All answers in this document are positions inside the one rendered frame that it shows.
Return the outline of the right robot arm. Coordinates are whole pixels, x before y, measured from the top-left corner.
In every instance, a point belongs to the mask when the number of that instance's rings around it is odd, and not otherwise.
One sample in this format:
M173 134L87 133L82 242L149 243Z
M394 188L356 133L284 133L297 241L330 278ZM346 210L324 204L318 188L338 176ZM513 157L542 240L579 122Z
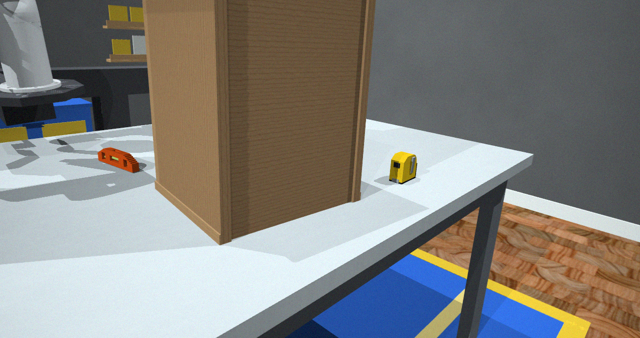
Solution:
M0 0L0 91L35 93L58 89L35 0ZM53 81L54 80L54 81Z

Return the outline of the yellow tape measure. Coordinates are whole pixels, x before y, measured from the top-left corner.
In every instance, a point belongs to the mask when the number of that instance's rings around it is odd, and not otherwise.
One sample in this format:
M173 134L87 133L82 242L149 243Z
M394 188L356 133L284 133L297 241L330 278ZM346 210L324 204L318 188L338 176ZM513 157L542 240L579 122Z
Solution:
M417 161L416 155L406 152L395 153L391 159L389 181L403 184L413 180L418 168Z

